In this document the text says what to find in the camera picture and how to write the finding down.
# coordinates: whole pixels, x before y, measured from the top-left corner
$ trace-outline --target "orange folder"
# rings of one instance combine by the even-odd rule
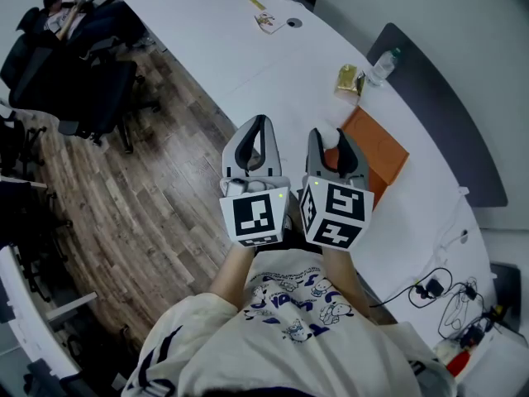
[[[397,178],[409,153],[360,107],[354,110],[341,129],[364,152],[369,164],[369,191],[374,193],[375,208],[386,188]],[[325,161],[330,167],[336,168],[338,150],[327,150]]]

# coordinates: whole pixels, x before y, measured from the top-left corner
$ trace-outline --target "floor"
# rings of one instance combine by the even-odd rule
[[[29,123],[48,127],[37,179],[74,223],[60,233],[66,267],[81,294],[98,293],[99,322],[115,335],[128,325],[138,345],[165,310],[207,289],[229,249],[218,199],[222,150],[234,127],[168,53],[124,57],[146,78],[138,94],[162,104],[161,112],[126,119],[132,155],[117,132],[97,147],[60,135],[52,117]],[[298,211],[291,213],[299,225]],[[379,312],[381,323],[392,322]]]

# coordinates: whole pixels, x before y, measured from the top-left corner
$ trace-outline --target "plastic bottle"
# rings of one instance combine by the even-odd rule
[[[401,55],[400,49],[397,47],[393,50],[384,52],[377,61],[373,69],[371,69],[365,76],[372,84],[379,86],[382,82],[393,72],[397,65],[398,58]]]

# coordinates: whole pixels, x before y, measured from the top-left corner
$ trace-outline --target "food package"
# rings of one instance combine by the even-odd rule
[[[347,102],[356,105],[364,87],[364,72],[357,74],[358,69],[354,65],[343,65],[338,73],[335,95]]]

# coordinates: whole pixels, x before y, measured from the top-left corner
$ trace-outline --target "charger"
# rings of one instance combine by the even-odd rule
[[[469,286],[469,285],[465,285],[465,294],[472,301],[474,301],[476,299],[476,297],[478,296],[478,292],[475,289],[473,289],[471,286]]]
[[[428,281],[427,292],[433,295],[434,298],[441,297],[444,290],[444,287],[435,278]]]

